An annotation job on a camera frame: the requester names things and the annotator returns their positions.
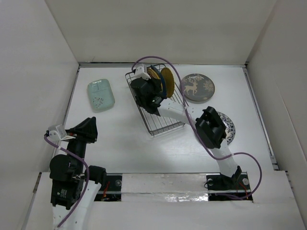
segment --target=white table surface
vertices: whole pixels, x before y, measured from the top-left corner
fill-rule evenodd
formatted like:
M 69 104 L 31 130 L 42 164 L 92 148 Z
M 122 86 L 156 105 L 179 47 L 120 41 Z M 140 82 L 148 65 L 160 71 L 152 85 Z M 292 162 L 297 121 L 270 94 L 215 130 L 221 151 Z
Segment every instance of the white table surface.
M 254 155 L 264 171 L 272 172 L 268 145 L 243 69 L 202 65 L 176 67 L 182 78 L 191 73 L 200 73 L 212 79 L 215 84 L 213 97 L 206 103 L 193 106 L 201 109 L 212 106 L 229 116 L 236 127 L 230 150 Z M 218 172 L 218 164 L 205 152 L 188 125 L 155 137 L 147 132 L 127 85 L 127 72 L 130 72 L 127 65 L 80 69 L 65 128 L 71 128 L 87 117 L 97 118 L 98 140 L 87 145 L 87 163 L 105 167 L 108 173 Z M 115 105 L 107 111 L 95 113 L 90 106 L 87 85 L 99 79 L 109 80 Z M 259 173 L 252 159 L 235 156 L 235 160 L 243 171 Z

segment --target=metal wire rack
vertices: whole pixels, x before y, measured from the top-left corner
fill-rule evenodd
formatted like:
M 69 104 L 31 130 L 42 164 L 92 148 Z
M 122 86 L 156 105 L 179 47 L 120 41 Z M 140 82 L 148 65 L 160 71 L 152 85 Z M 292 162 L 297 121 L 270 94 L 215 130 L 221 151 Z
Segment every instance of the metal wire rack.
M 164 64 L 157 64 L 157 65 L 154 65 L 154 66 L 159 71 L 162 68 L 166 67 Z M 130 82 L 135 79 L 134 73 L 133 72 L 126 73 L 125 78 L 126 78 L 127 83 L 129 85 L 132 96 L 133 96 L 133 98 L 135 98 L 133 90 L 130 87 Z M 177 86 L 176 83 L 175 83 L 175 91 L 174 91 L 174 94 L 171 97 L 171 99 L 174 102 L 178 102 L 180 104 L 183 104 L 181 94 L 180 94 L 180 90 L 179 90 L 179 87 Z M 140 111 L 140 114 L 142 116 L 142 119 L 145 123 L 145 126 L 146 126 L 148 132 L 152 136 L 166 132 L 166 131 L 169 131 L 169 130 L 177 128 L 177 127 L 184 126 L 184 123 L 182 123 L 180 121 L 177 121 L 175 119 L 168 118 L 168 117 L 161 117 L 161 116 L 157 116 L 157 115 L 152 115 L 152 114 L 148 113 L 147 111 L 145 111 L 143 108 L 139 107 L 138 105 L 137 105 L 137 107 Z

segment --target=blue patterned plate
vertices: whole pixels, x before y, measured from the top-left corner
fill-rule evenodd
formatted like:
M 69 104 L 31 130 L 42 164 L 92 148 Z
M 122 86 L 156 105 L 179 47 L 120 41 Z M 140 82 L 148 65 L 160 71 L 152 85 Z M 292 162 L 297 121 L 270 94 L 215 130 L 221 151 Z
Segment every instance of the blue patterned plate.
M 215 92 L 213 81 L 200 73 L 192 73 L 185 76 L 182 79 L 182 86 L 185 97 L 195 102 L 205 102 Z
M 235 138 L 236 135 L 236 128 L 232 120 L 226 116 L 225 114 L 221 112 L 217 112 L 220 118 L 222 119 L 224 125 L 226 126 L 226 139 L 227 139 L 227 144 L 229 145 Z

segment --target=light green dish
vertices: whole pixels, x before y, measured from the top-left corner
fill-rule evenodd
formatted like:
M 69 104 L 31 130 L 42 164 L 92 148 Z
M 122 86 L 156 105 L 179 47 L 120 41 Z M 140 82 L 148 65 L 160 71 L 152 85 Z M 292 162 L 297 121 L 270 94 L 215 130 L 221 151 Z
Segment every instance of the light green dish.
M 93 81 L 87 86 L 93 110 L 102 112 L 113 107 L 115 103 L 111 85 L 107 79 Z

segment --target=plate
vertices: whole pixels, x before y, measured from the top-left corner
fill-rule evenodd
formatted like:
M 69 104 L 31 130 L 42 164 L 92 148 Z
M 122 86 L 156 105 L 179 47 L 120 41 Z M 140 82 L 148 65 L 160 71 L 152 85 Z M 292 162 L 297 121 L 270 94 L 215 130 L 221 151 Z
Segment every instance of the plate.
M 162 90 L 163 95 L 166 96 L 166 85 L 165 85 L 164 77 L 159 72 L 159 70 L 156 67 L 151 65 L 150 68 L 147 68 L 147 73 L 151 78 L 161 80 L 161 90 Z
M 226 139 L 227 139 L 227 144 L 229 145 L 234 140 L 235 135 L 236 135 L 235 124 L 225 114 L 221 112 L 217 112 L 217 114 L 220 116 L 220 118 L 222 119 L 223 123 L 226 126 L 226 130 L 225 130 L 227 134 Z
M 162 74 L 164 81 L 165 81 L 165 86 L 166 86 L 166 96 L 168 98 L 171 98 L 174 94 L 175 90 L 175 81 L 174 81 L 174 76 L 172 71 L 165 67 L 163 68 L 160 73 Z
M 215 85 L 207 76 L 192 73 L 182 79 L 184 95 L 192 101 L 205 102 L 209 100 L 214 92 Z

